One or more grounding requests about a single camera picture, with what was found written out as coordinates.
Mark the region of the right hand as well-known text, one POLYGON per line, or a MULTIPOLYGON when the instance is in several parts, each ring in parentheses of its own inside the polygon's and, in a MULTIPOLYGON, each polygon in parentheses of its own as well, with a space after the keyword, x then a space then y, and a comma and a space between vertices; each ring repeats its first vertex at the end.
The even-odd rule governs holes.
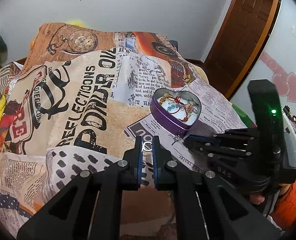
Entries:
POLYGON ((249 201, 253 204, 259 205, 265 201, 265 198, 261 195, 261 193, 251 193, 249 195, 249 201))

